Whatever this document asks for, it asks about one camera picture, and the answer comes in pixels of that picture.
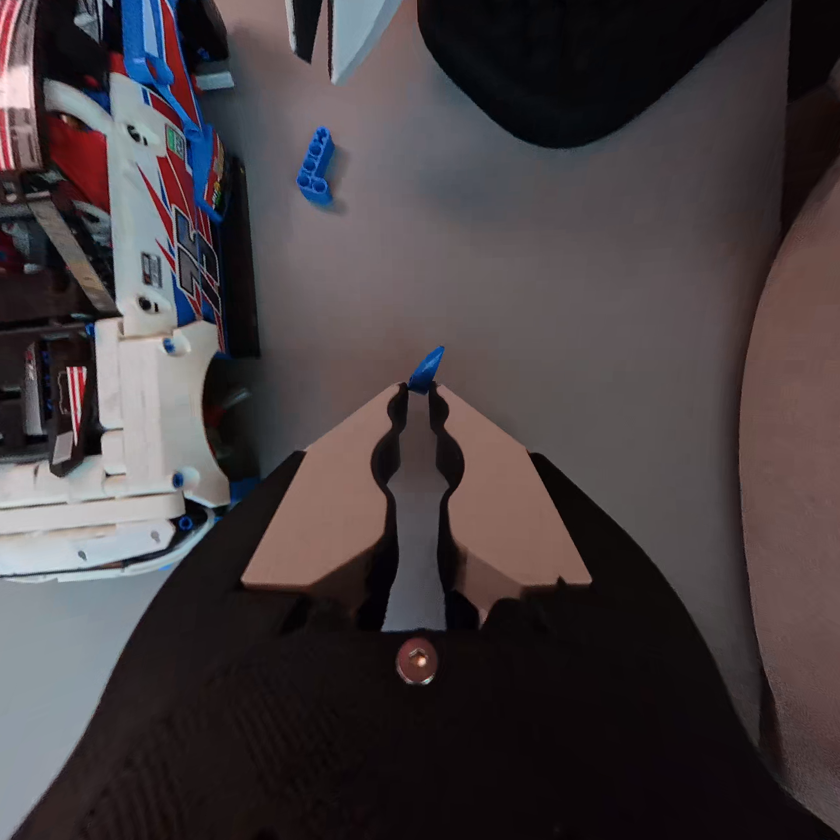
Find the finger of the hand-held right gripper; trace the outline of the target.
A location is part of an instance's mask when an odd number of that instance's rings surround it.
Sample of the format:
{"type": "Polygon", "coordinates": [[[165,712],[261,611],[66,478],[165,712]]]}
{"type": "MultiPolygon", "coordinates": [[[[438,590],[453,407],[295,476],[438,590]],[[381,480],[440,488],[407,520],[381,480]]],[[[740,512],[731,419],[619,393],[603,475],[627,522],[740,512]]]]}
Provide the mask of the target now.
{"type": "Polygon", "coordinates": [[[311,64],[322,11],[321,0],[286,1],[287,27],[292,53],[311,64]]]}
{"type": "Polygon", "coordinates": [[[401,1],[329,1],[329,74],[345,84],[381,39],[401,1]]]}

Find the toy brick race car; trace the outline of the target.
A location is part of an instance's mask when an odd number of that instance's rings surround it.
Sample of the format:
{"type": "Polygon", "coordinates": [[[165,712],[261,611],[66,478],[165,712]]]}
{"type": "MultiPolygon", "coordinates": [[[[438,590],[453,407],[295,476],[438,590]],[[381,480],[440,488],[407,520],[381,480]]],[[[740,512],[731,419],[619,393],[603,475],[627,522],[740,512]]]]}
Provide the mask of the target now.
{"type": "Polygon", "coordinates": [[[245,168],[199,101],[227,32],[1,9],[2,580],[168,568],[232,502],[208,370],[259,355],[245,168]]]}

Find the blue angled beam brick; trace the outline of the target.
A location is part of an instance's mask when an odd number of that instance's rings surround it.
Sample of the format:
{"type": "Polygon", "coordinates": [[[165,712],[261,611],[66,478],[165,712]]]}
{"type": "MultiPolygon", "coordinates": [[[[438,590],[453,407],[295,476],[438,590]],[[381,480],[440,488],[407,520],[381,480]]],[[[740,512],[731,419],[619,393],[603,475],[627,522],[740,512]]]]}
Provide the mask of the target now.
{"type": "Polygon", "coordinates": [[[297,174],[296,184],[300,193],[310,202],[321,207],[333,203],[327,172],[334,154],[334,143],[326,126],[318,127],[309,142],[307,152],[297,174]]]}

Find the blue pointed brick piece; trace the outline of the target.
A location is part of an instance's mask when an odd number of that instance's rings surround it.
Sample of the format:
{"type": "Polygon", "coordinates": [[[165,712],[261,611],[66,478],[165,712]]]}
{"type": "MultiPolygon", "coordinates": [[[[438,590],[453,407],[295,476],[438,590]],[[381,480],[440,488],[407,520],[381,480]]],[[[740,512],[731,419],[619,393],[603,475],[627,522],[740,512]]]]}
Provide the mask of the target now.
{"type": "Polygon", "coordinates": [[[445,347],[439,345],[421,360],[407,381],[406,387],[409,392],[424,396],[428,394],[444,353],[445,347]]]}

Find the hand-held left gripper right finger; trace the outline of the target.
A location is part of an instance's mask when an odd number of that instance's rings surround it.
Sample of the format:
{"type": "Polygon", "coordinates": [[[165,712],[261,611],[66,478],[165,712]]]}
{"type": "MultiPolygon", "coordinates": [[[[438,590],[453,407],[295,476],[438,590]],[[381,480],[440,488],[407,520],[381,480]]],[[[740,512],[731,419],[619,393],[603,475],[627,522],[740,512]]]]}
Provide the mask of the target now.
{"type": "Polygon", "coordinates": [[[590,586],[527,448],[444,385],[427,399],[446,481],[437,531],[446,628],[475,629],[505,599],[590,586]]]}

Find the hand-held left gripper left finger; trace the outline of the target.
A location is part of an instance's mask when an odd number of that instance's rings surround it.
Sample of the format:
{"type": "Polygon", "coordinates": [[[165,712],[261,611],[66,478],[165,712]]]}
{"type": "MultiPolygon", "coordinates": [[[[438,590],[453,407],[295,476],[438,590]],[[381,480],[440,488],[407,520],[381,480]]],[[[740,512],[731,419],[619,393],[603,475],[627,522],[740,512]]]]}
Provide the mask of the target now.
{"type": "Polygon", "coordinates": [[[391,479],[401,466],[406,383],[387,386],[305,450],[252,555],[246,589],[340,607],[382,629],[399,564],[391,479]]]}

